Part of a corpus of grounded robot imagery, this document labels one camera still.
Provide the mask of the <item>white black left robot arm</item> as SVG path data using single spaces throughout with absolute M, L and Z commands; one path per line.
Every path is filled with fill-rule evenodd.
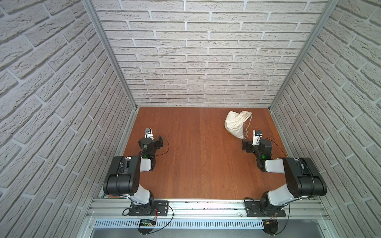
M 156 151 L 164 146 L 163 138 L 146 136 L 139 140 L 139 146 L 141 151 L 136 156 L 116 156 L 112 159 L 103 192 L 130 200 L 132 208 L 153 210 L 153 193 L 140 184 L 140 174 L 154 170 Z

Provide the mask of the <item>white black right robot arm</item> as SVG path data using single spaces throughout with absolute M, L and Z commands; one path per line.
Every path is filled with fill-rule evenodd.
M 275 190 L 265 192 L 259 202 L 263 213 L 273 212 L 300 198 L 325 196 L 327 185 L 311 158 L 282 157 L 272 159 L 272 142 L 242 140 L 242 149 L 254 154 L 257 167 L 266 173 L 285 175 L 286 183 Z

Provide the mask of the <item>cream bag drawstring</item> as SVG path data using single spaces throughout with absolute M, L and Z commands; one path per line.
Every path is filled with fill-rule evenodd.
M 243 127 L 244 127 L 244 139 L 247 139 L 248 138 L 248 135 L 249 135 L 249 132 L 250 132 L 250 125 L 251 125 L 251 121 L 252 121 L 252 118 L 253 118 L 253 114 L 252 113 L 247 113 L 247 120 L 243 123 Z

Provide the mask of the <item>cream cloth soil bag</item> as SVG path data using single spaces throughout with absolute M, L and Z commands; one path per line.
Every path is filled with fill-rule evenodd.
M 244 127 L 243 123 L 247 120 L 247 113 L 251 113 L 248 111 L 242 111 L 240 113 L 236 113 L 234 111 L 230 111 L 225 119 L 225 129 L 231 133 L 233 136 L 244 139 Z

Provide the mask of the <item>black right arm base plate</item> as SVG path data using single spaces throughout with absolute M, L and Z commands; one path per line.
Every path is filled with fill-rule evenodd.
M 286 217 L 282 206 L 263 205 L 260 201 L 245 200 L 246 214 L 248 217 Z

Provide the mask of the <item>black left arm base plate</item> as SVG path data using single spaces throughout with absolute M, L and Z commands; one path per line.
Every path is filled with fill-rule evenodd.
M 169 209 L 169 201 L 167 200 L 154 200 L 148 204 L 134 204 L 131 203 L 127 216 L 164 216 L 166 217 Z

